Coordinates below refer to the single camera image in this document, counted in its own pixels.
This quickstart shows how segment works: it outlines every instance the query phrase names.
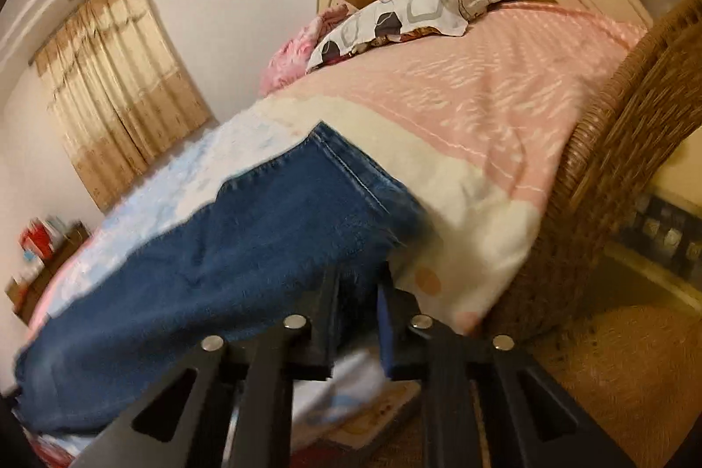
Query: curtain rod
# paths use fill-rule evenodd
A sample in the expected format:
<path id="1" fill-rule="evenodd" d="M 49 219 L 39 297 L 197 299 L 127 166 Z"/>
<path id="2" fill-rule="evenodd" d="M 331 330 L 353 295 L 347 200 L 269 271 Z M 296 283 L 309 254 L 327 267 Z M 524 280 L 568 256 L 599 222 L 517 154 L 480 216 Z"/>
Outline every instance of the curtain rod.
<path id="1" fill-rule="evenodd" d="M 86 1 L 86 0 L 82 0 L 80 3 L 78 3 L 78 6 L 77 6 L 75 9 L 73 9 L 68 15 L 66 15 L 66 16 L 61 20 L 61 24 L 59 24 L 55 29 L 53 29 L 53 30 L 47 35 L 47 39 L 46 39 L 43 43 L 41 43 L 41 46 L 40 46 L 39 48 L 37 48 L 37 49 L 34 51 L 34 54 L 32 55 L 32 58 L 29 59 L 29 66 L 31 66 L 32 64 L 34 64 L 34 60 L 36 60 L 37 54 L 40 53 L 40 52 L 44 49 L 45 46 L 47 46 L 48 41 L 51 40 L 51 38 L 61 29 L 61 27 L 64 26 L 64 24 L 66 23 L 66 21 L 67 21 L 69 18 L 73 17 L 73 15 L 75 15 L 75 14 L 78 12 L 78 9 L 80 8 L 80 6 L 81 6 L 83 3 L 85 3 L 85 1 Z"/>

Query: metal bolt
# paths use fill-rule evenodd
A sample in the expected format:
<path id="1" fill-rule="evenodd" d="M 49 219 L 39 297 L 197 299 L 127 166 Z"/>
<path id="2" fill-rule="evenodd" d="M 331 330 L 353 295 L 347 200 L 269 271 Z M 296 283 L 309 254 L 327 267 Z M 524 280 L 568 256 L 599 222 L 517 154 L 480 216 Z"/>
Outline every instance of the metal bolt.
<path id="1" fill-rule="evenodd" d="M 428 330 L 430 327 L 432 327 L 432 325 L 434 325 L 434 320 L 429 316 L 425 316 L 424 314 L 417 314 L 416 316 L 412 317 L 409 324 L 416 330 Z"/>
<path id="2" fill-rule="evenodd" d="M 495 349 L 500 351 L 512 351 L 515 348 L 515 341 L 509 335 L 496 335 L 492 338 Z"/>
<path id="3" fill-rule="evenodd" d="M 224 340 L 219 335 L 205 337 L 200 344 L 205 351 L 217 351 L 224 345 Z"/>
<path id="4" fill-rule="evenodd" d="M 290 314 L 283 320 L 283 325 L 289 330 L 299 330 L 307 324 L 307 318 L 300 314 Z"/>

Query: pillow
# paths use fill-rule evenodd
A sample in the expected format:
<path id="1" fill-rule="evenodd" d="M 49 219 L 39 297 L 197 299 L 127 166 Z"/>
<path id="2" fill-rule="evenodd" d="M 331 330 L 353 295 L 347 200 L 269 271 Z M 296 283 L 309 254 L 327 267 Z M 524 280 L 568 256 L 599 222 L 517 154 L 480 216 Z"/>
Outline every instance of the pillow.
<path id="1" fill-rule="evenodd" d="M 308 72 L 365 52 L 370 46 L 404 43 L 429 34 L 462 36 L 468 23 L 501 0 L 377 0 L 322 39 Z"/>
<path id="2" fill-rule="evenodd" d="M 259 88 L 261 95 L 272 94 L 302 78 L 307 72 L 307 65 L 315 46 L 329 31 L 335 29 L 355 12 L 356 7 L 344 0 L 339 0 L 338 4 L 321 11 L 310 24 L 300 29 L 270 59 L 261 75 Z"/>

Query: black metal frame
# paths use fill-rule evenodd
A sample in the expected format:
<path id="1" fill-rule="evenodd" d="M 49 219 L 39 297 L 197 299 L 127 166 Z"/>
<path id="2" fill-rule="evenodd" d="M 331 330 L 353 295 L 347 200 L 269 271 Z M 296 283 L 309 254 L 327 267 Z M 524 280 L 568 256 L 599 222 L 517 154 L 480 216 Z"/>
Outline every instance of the black metal frame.
<path id="1" fill-rule="evenodd" d="M 634 467 L 509 337 L 463 337 L 420 314 L 414 296 L 393 287 L 387 267 L 378 283 L 385 372 L 423 386 L 425 468 L 483 465 L 478 402 L 494 468 Z M 220 467 L 236 400 L 226 467 L 287 467 L 293 381 L 331 376 L 337 302 L 338 274 L 330 269 L 290 316 L 255 338 L 227 344 L 207 337 L 106 428 L 73 468 Z"/>
<path id="2" fill-rule="evenodd" d="M 12 414 L 12 397 L 0 398 L 0 466 L 46 468 L 34 454 L 20 423 Z"/>

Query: nightstand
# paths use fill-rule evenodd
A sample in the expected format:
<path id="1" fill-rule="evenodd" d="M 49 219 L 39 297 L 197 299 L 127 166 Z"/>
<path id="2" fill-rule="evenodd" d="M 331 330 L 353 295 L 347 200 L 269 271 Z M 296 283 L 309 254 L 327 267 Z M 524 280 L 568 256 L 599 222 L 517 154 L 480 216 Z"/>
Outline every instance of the nightstand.
<path id="1" fill-rule="evenodd" d="M 24 323 L 29 325 L 29 320 L 32 319 L 32 314 L 34 314 L 34 309 L 39 303 L 41 295 L 48 288 L 49 284 L 51 284 L 51 281 L 54 279 L 59 269 L 76 253 L 76 251 L 78 251 L 83 243 L 88 240 L 89 236 L 90 233 L 85 226 L 83 226 L 83 223 L 74 223 L 68 233 L 66 233 L 66 238 L 56 248 L 54 255 L 44 262 L 44 267 L 41 269 L 41 272 L 39 272 L 36 279 L 29 285 L 21 306 L 18 308 L 15 303 L 15 313 Z M 19 296 L 19 286 L 13 281 L 8 286 L 6 292 L 10 300 L 15 302 Z"/>

